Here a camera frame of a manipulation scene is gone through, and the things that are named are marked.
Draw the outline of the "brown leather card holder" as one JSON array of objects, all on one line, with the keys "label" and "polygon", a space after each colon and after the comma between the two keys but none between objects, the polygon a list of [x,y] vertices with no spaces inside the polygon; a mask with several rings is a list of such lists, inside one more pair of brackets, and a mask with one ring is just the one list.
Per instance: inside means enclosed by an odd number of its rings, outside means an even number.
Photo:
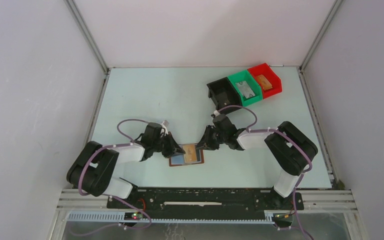
[{"label": "brown leather card holder", "polygon": [[200,165],[205,163],[203,150],[197,149],[197,144],[183,144],[180,147],[184,154],[175,155],[169,158],[170,167]]}]

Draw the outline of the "gold VIP credit card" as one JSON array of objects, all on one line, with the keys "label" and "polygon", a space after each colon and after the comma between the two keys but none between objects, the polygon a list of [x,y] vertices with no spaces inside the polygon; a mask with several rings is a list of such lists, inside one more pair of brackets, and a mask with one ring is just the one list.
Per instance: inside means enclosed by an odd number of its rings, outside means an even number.
[{"label": "gold VIP credit card", "polygon": [[198,154],[194,144],[184,144],[182,148],[185,151],[183,155],[185,164],[192,164],[198,161]]}]

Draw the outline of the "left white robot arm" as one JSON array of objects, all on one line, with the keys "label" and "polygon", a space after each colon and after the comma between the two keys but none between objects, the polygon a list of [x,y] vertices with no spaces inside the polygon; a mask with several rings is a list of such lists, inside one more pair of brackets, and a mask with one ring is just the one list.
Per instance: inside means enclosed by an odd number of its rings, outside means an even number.
[{"label": "left white robot arm", "polygon": [[166,122],[147,122],[143,133],[128,140],[110,145],[89,141],[69,168],[67,182],[82,196],[116,196],[125,208],[133,208],[138,202],[134,192],[137,186],[122,178],[121,167],[144,162],[154,153],[167,159],[186,153],[168,131]]}]

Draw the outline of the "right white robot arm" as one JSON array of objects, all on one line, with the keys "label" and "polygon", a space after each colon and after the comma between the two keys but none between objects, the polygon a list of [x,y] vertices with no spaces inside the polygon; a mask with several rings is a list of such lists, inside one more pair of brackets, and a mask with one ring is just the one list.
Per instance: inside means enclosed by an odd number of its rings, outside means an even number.
[{"label": "right white robot arm", "polygon": [[281,167],[279,178],[272,188],[271,204],[284,209],[291,202],[291,194],[301,182],[302,176],[312,169],[312,161],[318,148],[303,132],[289,121],[277,128],[237,128],[230,119],[220,114],[207,125],[198,144],[199,150],[215,151],[220,145],[232,150],[245,151],[268,147]]}]

